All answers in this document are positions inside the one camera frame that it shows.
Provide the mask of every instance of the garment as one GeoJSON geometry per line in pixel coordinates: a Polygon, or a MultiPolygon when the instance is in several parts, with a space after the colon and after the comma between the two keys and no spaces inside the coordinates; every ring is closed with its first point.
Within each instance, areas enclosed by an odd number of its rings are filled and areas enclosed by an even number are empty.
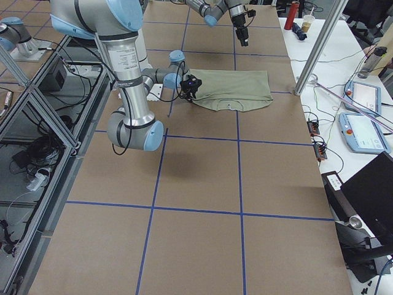
{"type": "Polygon", "coordinates": [[[213,111],[231,109],[250,111],[273,101],[266,71],[218,71],[191,69],[202,85],[193,102],[213,111]]]}

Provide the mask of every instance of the white and blue device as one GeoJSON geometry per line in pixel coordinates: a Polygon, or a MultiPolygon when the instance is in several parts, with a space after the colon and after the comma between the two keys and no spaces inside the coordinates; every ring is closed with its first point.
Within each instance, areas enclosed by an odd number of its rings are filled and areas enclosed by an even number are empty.
{"type": "Polygon", "coordinates": [[[348,102],[346,109],[356,111],[353,106],[357,106],[374,116],[381,115],[381,88],[378,86],[349,81],[345,85],[344,99],[348,102]]]}
{"type": "Polygon", "coordinates": [[[353,152],[362,154],[392,152],[380,127],[368,117],[361,114],[341,113],[338,121],[346,143],[353,152]]]}

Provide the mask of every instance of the white desk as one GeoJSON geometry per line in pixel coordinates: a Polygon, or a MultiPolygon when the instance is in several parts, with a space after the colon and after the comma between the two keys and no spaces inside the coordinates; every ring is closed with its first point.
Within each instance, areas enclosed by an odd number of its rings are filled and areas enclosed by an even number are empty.
{"type": "MultiPolygon", "coordinates": [[[[307,39],[305,41],[299,41],[296,35],[292,31],[286,31],[283,29],[286,19],[280,18],[280,25],[282,28],[282,34],[284,35],[284,40],[287,46],[288,54],[291,60],[307,60],[311,49],[317,39],[319,32],[324,24],[324,20],[316,20],[310,30],[307,32],[307,39]]],[[[302,25],[302,20],[295,20],[298,25],[302,25]]],[[[326,87],[331,87],[337,84],[344,84],[354,73],[357,65],[364,57],[363,51],[357,43],[355,37],[352,35],[352,32],[349,30],[345,21],[340,20],[335,27],[321,57],[320,61],[330,61],[330,60],[339,60],[343,57],[350,56],[356,52],[353,57],[345,58],[344,60],[331,62],[331,63],[318,63],[313,71],[314,74],[318,76],[318,81],[322,85],[326,87]]],[[[294,72],[295,78],[300,75],[302,69],[305,65],[304,61],[291,61],[292,70],[294,72]]],[[[388,94],[387,90],[384,88],[384,85],[378,78],[378,76],[369,76],[367,79],[359,79],[355,78],[355,81],[361,81],[368,84],[373,84],[381,87],[382,94],[382,102],[392,104],[392,98],[388,94]]],[[[337,86],[332,90],[341,95],[343,93],[343,86],[337,86]]],[[[329,95],[324,90],[316,88],[317,93],[317,102],[319,109],[331,113],[335,115],[337,108],[340,105],[340,101],[334,96],[329,95]]],[[[301,95],[302,103],[309,106],[311,111],[315,113],[319,119],[329,119],[332,117],[324,114],[323,112],[319,112],[316,109],[316,102],[314,99],[313,86],[309,85],[305,88],[301,95]]],[[[344,106],[340,108],[338,111],[340,112],[348,112],[344,106]]],[[[393,108],[383,107],[382,115],[387,117],[389,120],[393,119],[393,108]]],[[[332,126],[332,123],[322,121],[320,122],[319,129],[321,132],[321,136],[327,140],[329,137],[329,130],[332,126]]],[[[389,145],[393,147],[393,135],[386,137],[389,145]]],[[[345,143],[343,136],[341,135],[341,130],[338,123],[338,118],[333,123],[330,141],[328,144],[329,149],[337,152],[344,160],[344,169],[340,173],[341,179],[345,182],[352,175],[358,172],[362,167],[369,163],[376,155],[368,155],[368,154],[355,154],[351,152],[348,146],[345,143]]],[[[327,151],[328,159],[321,162],[320,171],[321,173],[325,173],[333,170],[340,170],[341,168],[341,160],[332,152],[327,151]]],[[[351,280],[353,293],[358,295],[363,290],[363,288],[368,287],[366,283],[359,283],[353,273],[348,271],[348,275],[351,280]]],[[[373,279],[373,284],[371,287],[368,287],[368,294],[374,294],[374,289],[378,277],[373,279]]],[[[391,295],[393,290],[393,275],[384,275],[381,284],[379,286],[378,295],[391,295]]]]}

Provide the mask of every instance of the red bottle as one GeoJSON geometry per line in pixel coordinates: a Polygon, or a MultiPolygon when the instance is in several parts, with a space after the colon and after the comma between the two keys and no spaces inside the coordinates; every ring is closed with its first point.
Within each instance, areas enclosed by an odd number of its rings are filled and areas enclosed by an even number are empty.
{"type": "Polygon", "coordinates": [[[299,2],[292,1],[292,4],[290,5],[288,16],[287,16],[287,21],[285,22],[285,26],[284,26],[285,30],[292,29],[292,24],[294,23],[295,15],[296,15],[296,12],[298,9],[299,9],[299,2]]]}

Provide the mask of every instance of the black screen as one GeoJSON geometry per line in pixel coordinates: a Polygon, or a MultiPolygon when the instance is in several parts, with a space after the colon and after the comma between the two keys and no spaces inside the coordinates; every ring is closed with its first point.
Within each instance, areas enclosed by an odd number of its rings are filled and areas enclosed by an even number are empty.
{"type": "Polygon", "coordinates": [[[393,243],[393,158],[380,153],[341,190],[379,242],[393,243]]]}

